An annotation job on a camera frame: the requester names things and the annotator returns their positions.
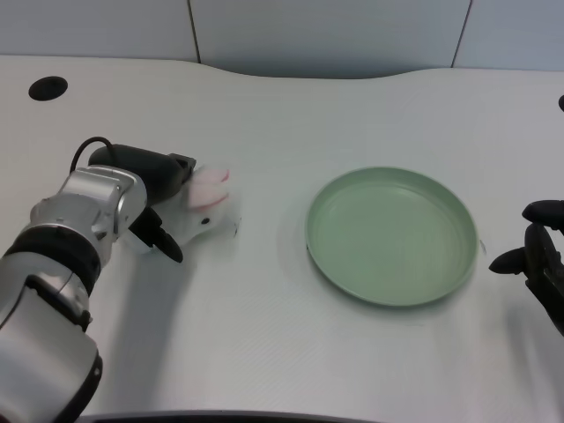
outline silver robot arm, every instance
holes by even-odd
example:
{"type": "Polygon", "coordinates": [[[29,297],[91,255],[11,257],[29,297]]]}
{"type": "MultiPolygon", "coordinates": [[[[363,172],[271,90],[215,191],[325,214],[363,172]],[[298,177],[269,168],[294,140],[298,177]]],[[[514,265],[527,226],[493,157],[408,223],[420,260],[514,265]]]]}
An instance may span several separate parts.
{"type": "Polygon", "coordinates": [[[146,202],[136,174],[90,166],[32,209],[0,259],[0,421],[68,422],[84,410],[102,372],[88,299],[146,202]]]}

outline plate rim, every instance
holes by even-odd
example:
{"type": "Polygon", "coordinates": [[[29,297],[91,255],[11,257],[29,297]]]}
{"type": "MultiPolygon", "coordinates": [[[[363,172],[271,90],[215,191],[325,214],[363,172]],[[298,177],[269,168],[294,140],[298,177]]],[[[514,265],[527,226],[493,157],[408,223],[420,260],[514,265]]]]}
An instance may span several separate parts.
{"type": "Polygon", "coordinates": [[[460,199],[459,196],[457,196],[451,189],[449,189],[448,187],[446,187],[444,184],[438,182],[437,180],[435,180],[435,178],[432,178],[430,176],[427,176],[426,174],[422,174],[421,172],[415,172],[413,170],[410,169],[405,169],[403,167],[390,167],[390,166],[368,166],[368,167],[360,167],[354,170],[351,170],[349,172],[345,172],[344,174],[341,174],[335,178],[333,178],[332,180],[330,180],[329,182],[325,183],[318,191],[317,193],[314,195],[313,200],[310,202],[309,207],[308,207],[308,213],[306,215],[306,225],[305,225],[305,235],[306,235],[306,246],[308,248],[308,254],[309,256],[312,258],[312,260],[315,263],[315,266],[317,267],[317,269],[323,274],[323,276],[328,279],[334,286],[338,287],[339,289],[341,289],[342,291],[352,295],[355,298],[358,298],[360,300],[363,300],[365,302],[369,302],[371,304],[378,304],[381,306],[389,306],[389,307],[413,307],[413,306],[420,306],[423,304],[428,304],[430,302],[433,301],[437,301],[443,297],[446,297],[450,294],[452,294],[453,292],[455,292],[456,290],[458,290],[458,288],[460,288],[462,285],[464,285],[472,276],[473,272],[476,269],[476,262],[478,261],[478,253],[479,253],[479,235],[478,235],[478,228],[476,227],[476,222],[474,221],[474,218],[472,217],[472,214],[470,212],[470,209],[468,208],[468,206],[466,206],[466,203],[464,201],[462,201],[460,199]],[[452,286],[450,287],[448,290],[446,290],[445,292],[440,293],[439,295],[435,295],[435,297],[433,298],[429,298],[427,300],[424,301],[418,301],[418,302],[410,302],[410,303],[401,303],[401,302],[393,302],[393,301],[374,301],[365,297],[362,297],[360,295],[358,295],[357,293],[354,293],[353,291],[347,289],[345,286],[342,286],[341,284],[339,284],[336,280],[334,280],[332,277],[330,277],[324,270],[323,267],[319,264],[319,260],[317,258],[315,258],[315,254],[313,252],[313,249],[311,248],[311,241],[309,239],[309,221],[310,221],[310,216],[311,216],[311,212],[312,212],[312,208],[315,204],[315,201],[317,200],[317,198],[334,182],[338,181],[341,178],[344,178],[345,176],[348,176],[349,174],[355,174],[358,172],[363,172],[363,171],[367,171],[367,170],[371,170],[371,169],[390,169],[390,170],[400,170],[402,172],[406,172],[409,174],[415,174],[417,176],[422,176],[426,179],[428,179],[431,182],[434,182],[436,184],[438,184],[440,187],[443,187],[445,190],[447,190],[462,206],[463,208],[466,210],[466,213],[468,214],[468,217],[470,218],[470,222],[471,222],[471,229],[473,231],[474,234],[474,241],[475,241],[475,249],[472,252],[472,259],[470,260],[470,263],[468,265],[468,268],[466,269],[466,272],[464,273],[464,275],[452,286]]]}

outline white stuffed toy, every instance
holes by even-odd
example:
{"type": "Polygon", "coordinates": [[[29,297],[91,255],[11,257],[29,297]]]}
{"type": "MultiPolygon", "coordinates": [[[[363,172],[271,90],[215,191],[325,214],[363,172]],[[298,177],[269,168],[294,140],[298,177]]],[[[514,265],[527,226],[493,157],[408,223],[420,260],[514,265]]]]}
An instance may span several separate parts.
{"type": "MultiPolygon", "coordinates": [[[[219,225],[226,216],[229,170],[200,167],[173,197],[152,208],[162,228],[182,247],[195,236],[219,225]]],[[[128,231],[122,237],[138,254],[152,250],[128,231]]]]}

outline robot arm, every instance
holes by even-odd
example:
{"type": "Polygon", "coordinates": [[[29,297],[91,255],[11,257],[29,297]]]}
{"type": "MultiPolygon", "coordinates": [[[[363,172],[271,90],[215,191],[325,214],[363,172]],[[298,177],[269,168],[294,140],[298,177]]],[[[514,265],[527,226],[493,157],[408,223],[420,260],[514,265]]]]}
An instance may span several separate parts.
{"type": "Polygon", "coordinates": [[[564,202],[531,203],[523,211],[523,217],[531,222],[525,231],[524,247],[497,257],[490,270],[500,274],[524,273],[527,287],[564,336],[564,265],[545,229],[549,226],[564,234],[564,202]]]}
{"type": "Polygon", "coordinates": [[[180,184],[171,184],[171,176],[185,182],[195,161],[119,147],[119,168],[106,166],[105,153],[97,151],[98,164],[91,158],[92,166],[72,171],[56,195],[35,205],[30,223],[0,259],[0,421],[70,422],[79,416],[102,373],[85,330],[92,321],[89,296],[112,245],[134,222],[145,242],[167,239],[148,205],[163,190],[173,195],[171,185],[180,184]],[[152,160],[139,166],[132,151],[152,160]],[[163,158],[174,162],[173,170],[163,158]],[[181,159],[189,161],[188,170],[181,159]],[[136,173],[128,163],[137,165],[136,173]],[[147,225],[139,225],[147,216],[147,225]]]}

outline green plate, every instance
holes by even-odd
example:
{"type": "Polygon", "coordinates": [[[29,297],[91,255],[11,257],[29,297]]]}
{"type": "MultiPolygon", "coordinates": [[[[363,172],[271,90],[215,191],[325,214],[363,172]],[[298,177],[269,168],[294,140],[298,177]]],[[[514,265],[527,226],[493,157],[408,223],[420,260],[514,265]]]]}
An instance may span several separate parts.
{"type": "Polygon", "coordinates": [[[470,277],[478,234],[464,204],[439,182],[370,167],[325,186],[308,212],[306,240],[321,272],[362,300],[413,306],[470,277]]]}

